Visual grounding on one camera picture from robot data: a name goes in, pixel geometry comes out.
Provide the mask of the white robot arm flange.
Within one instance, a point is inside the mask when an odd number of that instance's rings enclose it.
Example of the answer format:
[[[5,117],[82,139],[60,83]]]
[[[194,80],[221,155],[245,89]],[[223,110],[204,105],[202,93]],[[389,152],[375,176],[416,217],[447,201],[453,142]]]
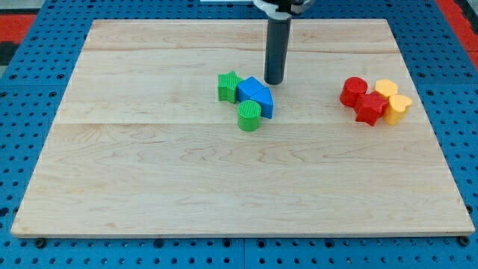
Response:
[[[284,20],[305,13],[315,0],[253,0],[252,3],[268,18]]]

